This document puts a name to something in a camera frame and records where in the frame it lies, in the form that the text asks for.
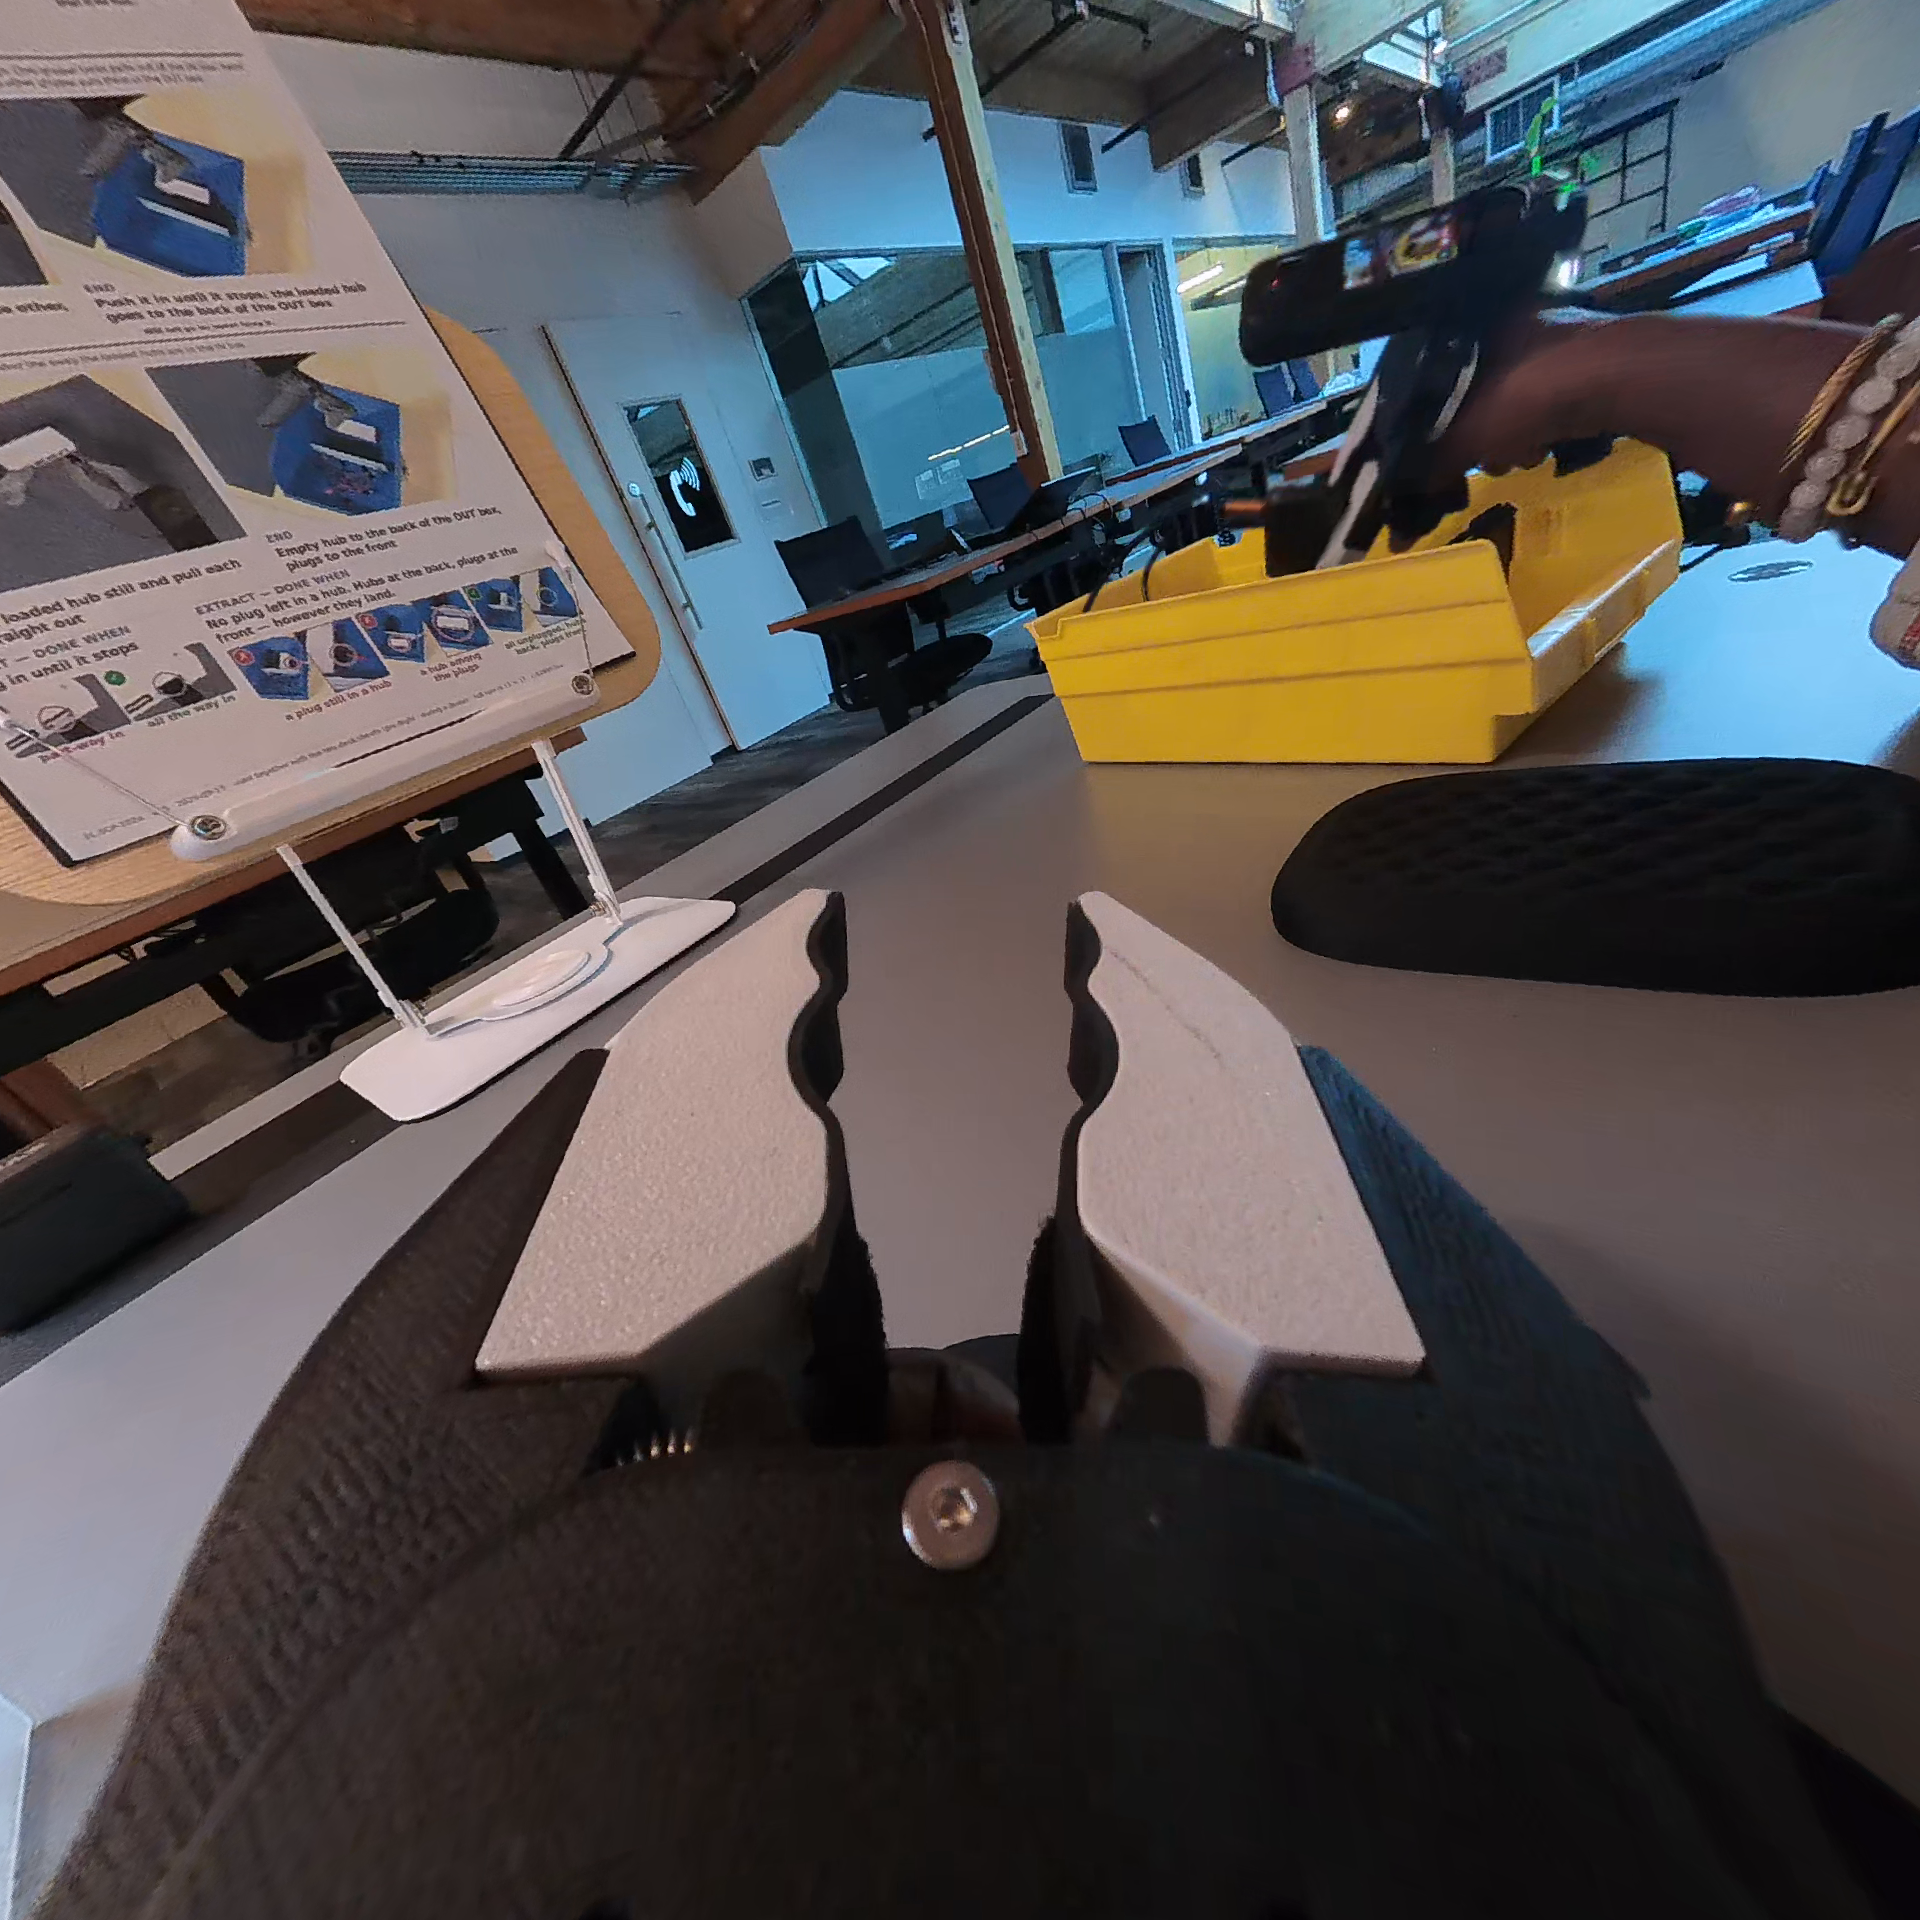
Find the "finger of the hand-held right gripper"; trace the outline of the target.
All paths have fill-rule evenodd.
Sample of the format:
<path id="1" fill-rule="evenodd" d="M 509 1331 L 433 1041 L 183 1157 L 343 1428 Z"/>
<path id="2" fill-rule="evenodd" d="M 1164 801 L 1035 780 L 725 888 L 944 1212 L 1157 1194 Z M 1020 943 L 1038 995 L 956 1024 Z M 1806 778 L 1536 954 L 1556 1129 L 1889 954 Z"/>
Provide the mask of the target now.
<path id="1" fill-rule="evenodd" d="M 1421 465 L 1414 424 L 1351 424 L 1326 473 L 1332 530 L 1317 555 L 1320 572 L 1364 562 L 1376 539 L 1388 551 L 1407 551 L 1421 539 L 1421 497 L 1410 485 Z"/>

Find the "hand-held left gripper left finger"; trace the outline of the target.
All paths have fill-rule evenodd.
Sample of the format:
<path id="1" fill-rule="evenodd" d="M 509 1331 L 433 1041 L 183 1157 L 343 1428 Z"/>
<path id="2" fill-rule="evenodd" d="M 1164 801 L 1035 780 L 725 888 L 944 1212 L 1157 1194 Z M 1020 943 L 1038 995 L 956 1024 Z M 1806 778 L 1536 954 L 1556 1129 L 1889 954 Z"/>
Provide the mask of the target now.
<path id="1" fill-rule="evenodd" d="M 819 1443 L 883 1435 L 879 1281 L 828 1110 L 846 985 L 846 900 L 803 888 L 633 1011 L 481 1379 L 636 1379 L 668 1428 L 691 1428 L 720 1379 L 765 1372 Z"/>

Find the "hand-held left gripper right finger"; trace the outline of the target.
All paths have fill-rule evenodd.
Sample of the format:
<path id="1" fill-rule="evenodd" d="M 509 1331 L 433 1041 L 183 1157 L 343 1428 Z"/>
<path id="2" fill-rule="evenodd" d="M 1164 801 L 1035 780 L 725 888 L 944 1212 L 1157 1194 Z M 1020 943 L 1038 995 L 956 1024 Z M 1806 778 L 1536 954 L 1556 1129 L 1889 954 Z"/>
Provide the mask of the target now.
<path id="1" fill-rule="evenodd" d="M 1289 1029 L 1108 891 L 1067 906 L 1078 1105 L 1019 1331 L 1030 1441 L 1183 1372 L 1235 1443 L 1280 1372 L 1410 1380 L 1425 1346 Z"/>

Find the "yellow plastic bin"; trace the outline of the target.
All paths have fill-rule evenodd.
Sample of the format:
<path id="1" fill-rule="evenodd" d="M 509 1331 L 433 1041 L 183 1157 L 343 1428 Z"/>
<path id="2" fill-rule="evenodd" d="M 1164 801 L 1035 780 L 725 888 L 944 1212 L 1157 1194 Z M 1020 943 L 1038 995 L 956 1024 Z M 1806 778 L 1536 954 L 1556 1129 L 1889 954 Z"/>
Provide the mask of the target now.
<path id="1" fill-rule="evenodd" d="M 1407 551 L 1265 575 L 1256 531 L 1192 543 L 1028 632 L 1082 761 L 1484 763 L 1679 579 L 1667 456 L 1473 473 Z"/>

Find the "person's right forearm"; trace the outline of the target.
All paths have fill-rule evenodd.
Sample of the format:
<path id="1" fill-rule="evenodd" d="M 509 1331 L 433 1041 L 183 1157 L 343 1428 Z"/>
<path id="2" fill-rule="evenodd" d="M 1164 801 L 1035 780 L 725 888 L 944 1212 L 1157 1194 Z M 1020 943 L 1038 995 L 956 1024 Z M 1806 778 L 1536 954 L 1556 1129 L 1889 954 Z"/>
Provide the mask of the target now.
<path id="1" fill-rule="evenodd" d="M 1786 543 L 1834 536 L 1897 555 L 1869 612 L 1873 645 L 1917 667 L 1917 223 L 1876 238 L 1820 299 L 1843 353 L 1816 388 L 1781 456 Z"/>

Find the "person's right hand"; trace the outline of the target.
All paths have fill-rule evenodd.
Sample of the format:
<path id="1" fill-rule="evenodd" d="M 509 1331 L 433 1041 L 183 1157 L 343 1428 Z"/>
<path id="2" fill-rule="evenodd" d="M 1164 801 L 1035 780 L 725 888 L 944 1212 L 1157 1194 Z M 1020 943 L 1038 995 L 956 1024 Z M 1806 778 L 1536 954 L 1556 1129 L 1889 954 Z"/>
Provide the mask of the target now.
<path id="1" fill-rule="evenodd" d="M 1610 436 L 1647 445 L 1771 515 L 1788 494 L 1788 439 L 1847 349 L 1843 325 L 1808 318 L 1527 312 L 1484 349 L 1421 475 L 1440 485 Z"/>

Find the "black mesh wrist rest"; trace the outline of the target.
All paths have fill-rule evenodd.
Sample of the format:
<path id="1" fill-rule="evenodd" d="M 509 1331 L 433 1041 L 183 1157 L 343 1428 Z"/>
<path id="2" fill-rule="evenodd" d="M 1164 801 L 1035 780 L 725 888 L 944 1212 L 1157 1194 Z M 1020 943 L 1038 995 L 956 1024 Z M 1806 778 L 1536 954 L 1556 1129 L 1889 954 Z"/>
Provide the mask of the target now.
<path id="1" fill-rule="evenodd" d="M 1818 756 L 1491 768 L 1332 805 L 1269 888 L 1339 962 L 1745 999 L 1917 985 L 1917 780 Z"/>

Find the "wooden office desk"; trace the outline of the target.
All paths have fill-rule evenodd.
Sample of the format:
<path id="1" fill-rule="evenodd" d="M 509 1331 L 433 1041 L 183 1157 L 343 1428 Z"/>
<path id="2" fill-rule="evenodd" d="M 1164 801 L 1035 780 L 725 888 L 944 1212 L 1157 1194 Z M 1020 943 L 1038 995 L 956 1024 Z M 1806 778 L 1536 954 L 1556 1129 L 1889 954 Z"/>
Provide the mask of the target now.
<path id="1" fill-rule="evenodd" d="M 1019 515 L 989 530 L 987 545 L 945 543 L 921 564 L 889 572 L 883 588 L 822 612 L 865 610 L 936 588 L 950 612 L 950 601 L 979 575 L 989 575 L 1020 612 L 1056 610 L 1117 579 L 1133 547 L 1175 551 L 1211 539 L 1224 524 L 1219 499 L 1240 480 L 1262 485 L 1269 465 L 1340 434 L 1356 404 L 1356 388 L 1320 396 L 1184 452 L 1164 452 L 1110 485 L 1045 482 Z M 769 623 L 769 632 L 807 632 L 803 619 L 807 610 L 797 610 Z"/>

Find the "black office chair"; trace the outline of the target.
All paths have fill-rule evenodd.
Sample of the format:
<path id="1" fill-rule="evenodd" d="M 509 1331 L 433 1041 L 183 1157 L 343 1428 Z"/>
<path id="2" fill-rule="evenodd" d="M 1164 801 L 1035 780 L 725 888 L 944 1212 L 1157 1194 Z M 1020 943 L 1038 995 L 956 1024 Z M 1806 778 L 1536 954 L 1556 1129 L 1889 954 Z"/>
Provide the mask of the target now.
<path id="1" fill-rule="evenodd" d="M 854 515 L 784 539 L 778 555 L 803 596 L 803 631 L 822 645 L 828 702 L 840 712 L 875 712 L 883 730 L 896 730 L 913 712 L 945 702 L 992 649 L 987 632 L 945 625 L 940 588 L 825 618 L 825 608 L 891 582 Z"/>

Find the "black bag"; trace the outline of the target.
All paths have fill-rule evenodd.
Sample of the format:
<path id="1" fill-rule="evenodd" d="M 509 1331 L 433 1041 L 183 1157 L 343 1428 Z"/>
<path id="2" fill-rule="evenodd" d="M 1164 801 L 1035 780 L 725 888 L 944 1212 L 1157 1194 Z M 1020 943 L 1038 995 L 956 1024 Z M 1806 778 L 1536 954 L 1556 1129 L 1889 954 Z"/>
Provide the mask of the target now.
<path id="1" fill-rule="evenodd" d="M 22 1331 L 188 1220 L 185 1194 L 103 1127 L 2 1157 L 2 1331 Z"/>

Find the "white phone booth door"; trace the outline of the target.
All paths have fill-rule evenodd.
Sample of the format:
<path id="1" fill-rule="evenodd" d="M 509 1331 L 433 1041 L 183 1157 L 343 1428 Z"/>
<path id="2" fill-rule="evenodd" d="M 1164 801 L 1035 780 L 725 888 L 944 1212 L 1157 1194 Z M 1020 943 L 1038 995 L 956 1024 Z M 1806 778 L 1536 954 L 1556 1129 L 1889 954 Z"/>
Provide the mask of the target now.
<path id="1" fill-rule="evenodd" d="M 668 668 L 688 712 L 708 727 L 708 752 L 727 756 L 740 736 L 708 671 L 708 619 L 688 564 L 730 543 L 730 520 L 715 494 L 675 362 L 642 338 L 636 318 L 546 318 L 543 337 L 646 557 L 662 631 L 672 632 Z"/>

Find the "instruction sheet board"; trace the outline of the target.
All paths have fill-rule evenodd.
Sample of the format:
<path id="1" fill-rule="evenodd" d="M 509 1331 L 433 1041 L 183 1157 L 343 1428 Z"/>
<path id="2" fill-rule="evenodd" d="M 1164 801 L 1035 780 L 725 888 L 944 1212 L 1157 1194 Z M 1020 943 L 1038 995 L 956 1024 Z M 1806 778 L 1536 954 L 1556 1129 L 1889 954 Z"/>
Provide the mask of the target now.
<path id="1" fill-rule="evenodd" d="M 169 891 L 651 677 L 235 4 L 2 4 L 2 246 L 2 891 Z"/>

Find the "wooden support post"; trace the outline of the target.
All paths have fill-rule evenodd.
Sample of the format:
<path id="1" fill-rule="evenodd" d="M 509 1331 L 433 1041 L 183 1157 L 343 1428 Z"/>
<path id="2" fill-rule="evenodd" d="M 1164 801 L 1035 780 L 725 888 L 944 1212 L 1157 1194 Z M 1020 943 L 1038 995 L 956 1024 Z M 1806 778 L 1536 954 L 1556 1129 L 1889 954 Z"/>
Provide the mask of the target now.
<path id="1" fill-rule="evenodd" d="M 1038 343 L 1020 289 L 1019 253 L 1003 210 L 994 157 L 979 102 L 974 35 L 963 4 L 902 4 L 931 102 L 932 139 L 963 236 L 967 271 L 1003 400 L 1014 464 L 1028 482 L 1062 473 L 1062 447 L 1045 396 Z"/>

